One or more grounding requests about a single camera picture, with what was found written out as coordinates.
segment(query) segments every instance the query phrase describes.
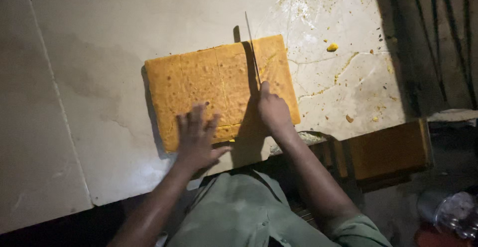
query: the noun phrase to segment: rectangular cake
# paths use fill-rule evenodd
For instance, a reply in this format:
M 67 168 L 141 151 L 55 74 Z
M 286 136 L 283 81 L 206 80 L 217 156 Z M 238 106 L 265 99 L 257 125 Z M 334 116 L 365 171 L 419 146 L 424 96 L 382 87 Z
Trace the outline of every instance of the rectangular cake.
M 300 123 L 282 35 L 256 39 L 253 43 L 260 79 L 269 81 L 270 92 L 278 94 L 289 106 L 292 122 Z M 179 143 L 176 114 L 188 112 L 193 102 L 208 103 L 207 119 L 214 112 L 221 112 L 213 143 L 238 136 L 246 110 L 251 111 L 248 108 L 251 94 L 257 94 L 259 88 L 257 80 L 251 78 L 255 72 L 248 43 L 147 60 L 145 67 L 159 133 L 167 152 L 176 151 Z M 254 123 L 259 121 L 257 117 L 252 119 L 243 125 L 260 124 Z

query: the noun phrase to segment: crumb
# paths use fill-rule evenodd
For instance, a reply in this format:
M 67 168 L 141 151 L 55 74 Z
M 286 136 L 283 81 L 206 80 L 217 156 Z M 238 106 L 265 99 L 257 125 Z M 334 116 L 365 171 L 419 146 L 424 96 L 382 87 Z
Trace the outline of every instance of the crumb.
M 347 119 L 347 121 L 348 121 L 349 123 L 354 122 L 354 119 L 351 118 L 351 117 L 349 117 L 349 115 L 346 115 L 345 118 Z
M 338 49 L 338 45 L 336 43 L 331 43 L 329 47 L 327 47 L 327 52 L 335 52 Z

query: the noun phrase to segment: hand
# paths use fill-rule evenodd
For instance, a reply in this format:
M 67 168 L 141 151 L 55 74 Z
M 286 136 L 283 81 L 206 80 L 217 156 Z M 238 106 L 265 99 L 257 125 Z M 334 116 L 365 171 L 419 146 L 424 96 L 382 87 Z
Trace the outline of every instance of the hand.
M 222 154 L 231 151 L 225 146 L 212 150 L 211 140 L 216 133 L 219 114 L 204 125 L 203 112 L 205 105 L 194 104 L 187 115 L 176 116 L 179 132 L 179 147 L 176 163 L 195 173 L 201 168 L 212 165 Z
M 269 92 L 269 82 L 260 85 L 259 114 L 275 139 L 288 134 L 296 134 L 292 124 L 289 107 L 283 98 Z

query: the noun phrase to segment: green shirt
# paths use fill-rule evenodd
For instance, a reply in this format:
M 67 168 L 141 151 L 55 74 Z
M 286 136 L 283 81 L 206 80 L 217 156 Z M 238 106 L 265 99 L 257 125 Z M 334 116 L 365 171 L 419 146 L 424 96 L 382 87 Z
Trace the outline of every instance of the green shirt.
M 267 175 L 223 173 L 196 198 L 168 247 L 391 246 L 366 216 L 328 228 L 330 238 L 294 214 L 278 182 Z

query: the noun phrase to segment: knife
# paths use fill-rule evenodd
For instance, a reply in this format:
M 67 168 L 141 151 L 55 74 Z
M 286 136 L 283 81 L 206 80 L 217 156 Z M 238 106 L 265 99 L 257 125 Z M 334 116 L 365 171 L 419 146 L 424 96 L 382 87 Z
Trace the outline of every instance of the knife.
M 259 84 L 260 84 L 261 81 L 260 81 L 260 76 L 259 76 L 259 68 L 257 67 L 256 54 L 254 53 L 254 46 L 252 44 L 252 36 L 250 34 L 249 21 L 247 20 L 247 12 L 245 12 L 245 14 L 246 14 L 247 30 L 249 32 L 250 48 L 252 49 L 252 58 L 254 59 L 254 67 L 256 68 L 257 79 L 259 79 Z

